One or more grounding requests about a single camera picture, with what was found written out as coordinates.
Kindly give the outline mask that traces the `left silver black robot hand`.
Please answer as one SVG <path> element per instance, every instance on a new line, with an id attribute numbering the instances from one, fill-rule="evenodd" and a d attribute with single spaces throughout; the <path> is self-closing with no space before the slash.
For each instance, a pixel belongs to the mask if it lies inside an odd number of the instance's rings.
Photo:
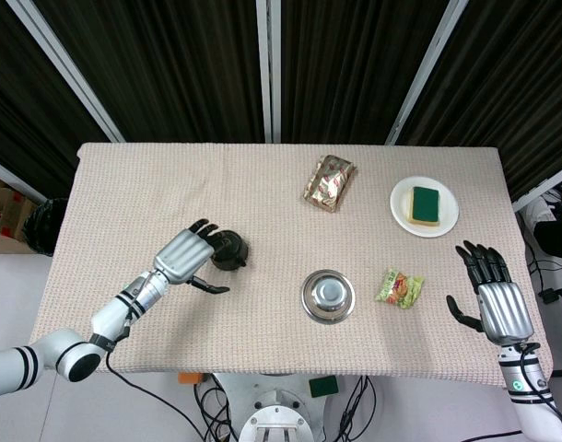
<path id="1" fill-rule="evenodd" d="M 213 295 L 228 292 L 228 287 L 210 285 L 195 275 L 213 255 L 230 244 L 217 229 L 218 226 L 210 224 L 206 218 L 194 222 L 158 252 L 154 268 L 164 274 L 171 285 L 187 284 Z"/>

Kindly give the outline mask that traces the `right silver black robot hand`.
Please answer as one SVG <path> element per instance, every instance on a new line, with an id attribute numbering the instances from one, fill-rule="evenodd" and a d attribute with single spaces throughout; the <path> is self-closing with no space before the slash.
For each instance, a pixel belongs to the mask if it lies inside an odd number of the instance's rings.
<path id="1" fill-rule="evenodd" d="M 454 297 L 448 295 L 446 302 L 450 314 L 462 325 L 484 333 L 491 343 L 500 347 L 527 342 L 533 336 L 531 317 L 501 254 L 468 240 L 455 250 L 466 268 L 480 317 L 462 313 Z"/>

